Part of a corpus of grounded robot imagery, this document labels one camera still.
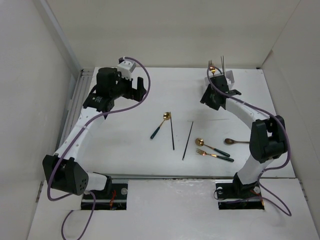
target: purple cable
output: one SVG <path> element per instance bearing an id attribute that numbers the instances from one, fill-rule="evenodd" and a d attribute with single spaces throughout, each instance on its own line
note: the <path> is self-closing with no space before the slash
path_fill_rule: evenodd
<path id="1" fill-rule="evenodd" d="M 141 68 L 144 70 L 144 72 L 146 73 L 146 76 L 147 76 L 147 78 L 148 78 L 148 88 L 147 88 L 147 90 L 146 90 L 146 93 L 145 93 L 143 99 L 142 99 L 140 102 L 138 102 L 137 104 L 133 105 L 133 106 L 126 107 L 126 108 L 124 108 L 124 109 L 119 109 L 119 110 L 114 110 L 114 111 L 108 111 L 108 112 L 104 112 L 104 113 L 98 114 L 98 115 L 94 116 L 93 118 L 91 118 L 89 121 L 86 122 L 86 124 L 83 126 L 83 128 L 81 128 L 81 130 L 78 132 L 78 134 L 77 134 L 77 135 L 74 137 L 74 139 L 70 142 L 69 146 L 65 149 L 65 151 L 63 152 L 63 154 L 61 155 L 61 157 L 59 158 L 59 160 L 57 161 L 56 165 L 55 165 L 54 168 L 53 168 L 53 171 L 52 171 L 51 176 L 50 176 L 49 181 L 48 181 L 47 190 L 46 190 L 47 197 L 48 197 L 48 199 L 49 199 L 50 201 L 53 201 L 53 202 L 54 202 L 54 201 L 58 201 L 58 200 L 64 199 L 65 197 L 68 197 L 68 196 L 72 195 L 71 193 L 68 193 L 68 194 L 66 194 L 66 195 L 63 195 L 63 196 L 60 196 L 60 197 L 57 197 L 57 198 L 52 198 L 52 197 L 51 197 L 51 185 L 52 185 L 52 183 L 53 183 L 54 176 L 55 176 L 55 174 L 56 174 L 56 172 L 57 172 L 57 170 L 58 170 L 58 167 L 59 167 L 60 163 L 63 161 L 64 157 L 66 156 L 66 154 L 68 153 L 68 151 L 71 149 L 71 147 L 75 144 L 75 142 L 76 142 L 77 139 L 80 137 L 80 135 L 84 132 L 84 130 L 86 129 L 86 127 L 87 127 L 90 123 L 92 123 L 92 121 L 94 121 L 95 119 L 97 119 L 97 118 L 99 118 L 99 117 L 107 116 L 107 115 L 109 115 L 109 114 L 121 113 L 121 112 L 124 112 L 124 111 L 131 110 L 131 109 L 133 109 L 133 108 L 135 108 L 135 107 L 138 107 L 140 104 L 142 104 L 142 103 L 146 100 L 147 96 L 149 95 L 150 86 L 151 86 L 151 79 L 150 79 L 150 75 L 149 75 L 147 69 L 145 68 L 145 66 L 144 66 L 141 62 L 139 62 L 138 60 L 136 60 L 136 59 L 133 58 L 133 57 L 125 56 L 125 57 L 123 57 L 122 59 L 132 60 L 132 61 L 136 62 L 137 64 L 140 65 L 140 67 L 141 67 Z M 88 221 L 87 221 L 87 223 L 86 223 L 86 225 L 85 225 L 85 228 L 84 228 L 81 236 L 80 236 L 77 240 L 81 239 L 82 236 L 84 235 L 84 233 L 85 233 L 85 231 L 86 231 L 86 229 L 87 229 L 87 227 L 88 227 L 88 225 L 89 225 L 89 222 L 90 222 L 90 220 L 91 220 L 92 214 L 93 214 L 93 212 L 94 212 L 94 210 L 95 210 L 96 197 L 95 197 L 95 195 L 94 195 L 92 192 L 89 191 L 89 193 L 93 196 L 93 207 L 92 207 L 92 210 L 91 210 L 90 217 L 89 217 L 89 219 L 88 219 Z M 62 223 L 61 234 L 62 234 L 62 238 L 63 238 L 64 240 L 65 240 L 65 237 L 64 237 L 64 234 L 63 234 L 63 227 L 64 227 L 64 224 L 65 224 L 68 216 L 69 216 L 72 212 L 73 212 L 73 210 L 68 213 L 68 215 L 65 217 L 65 219 L 64 219 L 64 221 L 63 221 L 63 223 Z"/>
<path id="2" fill-rule="evenodd" d="M 83 229 L 80 237 L 79 237 L 77 240 L 80 240 L 80 239 L 83 237 L 83 235 L 85 234 L 85 232 L 86 232 L 86 230 L 87 230 L 87 227 L 88 227 L 88 225 L 89 225 L 89 223 L 90 223 L 92 214 L 94 213 L 94 210 L 95 210 L 95 207 L 96 207 L 96 196 L 95 196 L 95 194 L 94 194 L 92 191 L 89 191 L 89 193 L 90 193 L 90 194 L 92 195 L 92 197 L 93 197 L 92 210 L 91 210 L 90 216 L 89 216 L 89 218 L 88 218 L 88 221 L 86 222 L 86 225 L 85 225 L 85 227 L 84 227 L 84 229 Z M 71 210 L 71 211 L 67 214 L 67 216 L 65 217 L 65 219 L 64 219 L 63 222 L 62 222 L 62 226 L 61 226 L 61 236 L 62 236 L 63 240 L 67 240 L 66 237 L 65 237 L 65 234 L 64 234 L 64 227 L 65 227 L 65 223 L 66 223 L 66 221 L 67 221 L 67 218 L 70 216 L 70 214 L 71 214 L 73 211 L 74 211 L 74 210 Z"/>
<path id="3" fill-rule="evenodd" d="M 264 110 L 264 109 L 261 109 L 261 108 L 259 108 L 259 107 L 253 106 L 253 105 L 251 105 L 251 104 L 249 104 L 249 103 L 247 103 L 247 102 L 245 102 L 245 101 L 242 101 L 242 100 L 240 100 L 240 99 L 238 99 L 238 98 L 235 98 L 235 97 L 233 97 L 233 96 L 229 96 L 228 94 L 220 91 L 220 90 L 212 83 L 212 81 L 211 81 L 211 79 L 210 79 L 210 77 L 209 77 L 209 70 L 210 70 L 210 68 L 208 68 L 208 69 L 206 70 L 206 76 L 207 76 L 207 78 L 208 78 L 208 80 L 209 80 L 209 82 L 210 82 L 211 87 L 213 87 L 214 90 L 216 90 L 219 94 L 221 94 L 221 95 L 223 95 L 223 96 L 225 96 L 225 97 L 227 97 L 227 98 L 233 99 L 233 100 L 235 100 L 235 101 L 237 101 L 237 102 L 239 102 L 239 103 L 241 103 L 241 104 L 244 104 L 244 105 L 246 105 L 246 106 L 248 106 L 248 107 L 250 107 L 250 108 L 252 108 L 252 109 L 255 109 L 255 110 L 257 110 L 257 111 L 260 111 L 260 112 L 262 112 L 262 113 L 265 113 L 265 114 L 269 115 L 271 118 L 273 118 L 273 119 L 277 122 L 277 124 L 280 126 L 281 130 L 283 131 L 284 138 L 285 138 L 285 143 L 286 143 L 286 145 L 287 145 L 287 150 L 288 150 L 287 158 L 286 158 L 284 164 L 282 164 L 281 166 L 277 166 L 277 167 L 269 167 L 269 168 L 266 168 L 264 171 L 262 171 L 262 172 L 260 173 L 260 175 L 258 176 L 258 179 L 257 179 L 257 182 L 258 182 L 258 184 L 260 185 L 260 187 L 263 188 L 264 190 L 266 190 L 268 193 L 270 193 L 270 194 L 271 194 L 272 196 L 274 196 L 276 199 L 278 199 L 278 200 L 282 203 L 282 205 L 286 208 L 286 210 L 287 210 L 288 212 L 285 212 L 280 206 L 278 206 L 278 205 L 277 205 L 275 202 L 273 202 L 272 200 L 270 200 L 270 199 L 268 199 L 268 198 L 265 198 L 265 197 L 262 197 L 262 196 L 254 196 L 254 197 L 249 197 L 249 198 L 246 198 L 246 199 L 239 199 L 239 200 L 236 200 L 236 201 L 232 201 L 232 202 L 230 202 L 230 203 L 231 203 L 231 204 L 241 203 L 241 202 L 244 202 L 244 201 L 247 201 L 247 200 L 250 200 L 250 199 L 264 199 L 264 200 L 269 201 L 269 202 L 272 203 L 273 205 L 275 205 L 275 206 L 276 206 L 280 211 L 282 211 L 284 214 L 286 214 L 286 215 L 288 215 L 289 217 L 291 217 L 291 216 L 292 216 L 291 211 L 290 211 L 290 209 L 288 208 L 288 206 L 284 203 L 284 201 L 282 201 L 282 200 L 280 199 L 280 197 L 278 197 L 276 194 L 274 194 L 273 192 L 271 192 L 270 190 L 268 190 L 265 186 L 263 186 L 263 185 L 260 183 L 261 176 L 262 176 L 266 171 L 282 169 L 282 168 L 284 168 L 284 167 L 289 163 L 289 161 L 290 161 L 290 158 L 291 158 L 291 147 L 290 147 L 289 138 L 288 138 L 288 135 L 287 135 L 287 132 L 286 132 L 285 127 L 284 127 L 284 126 L 282 125 L 282 123 L 278 120 L 278 118 L 276 118 L 276 117 L 275 117 L 273 114 L 271 114 L 270 112 L 268 112 L 268 111 L 266 111 L 266 110 Z"/>

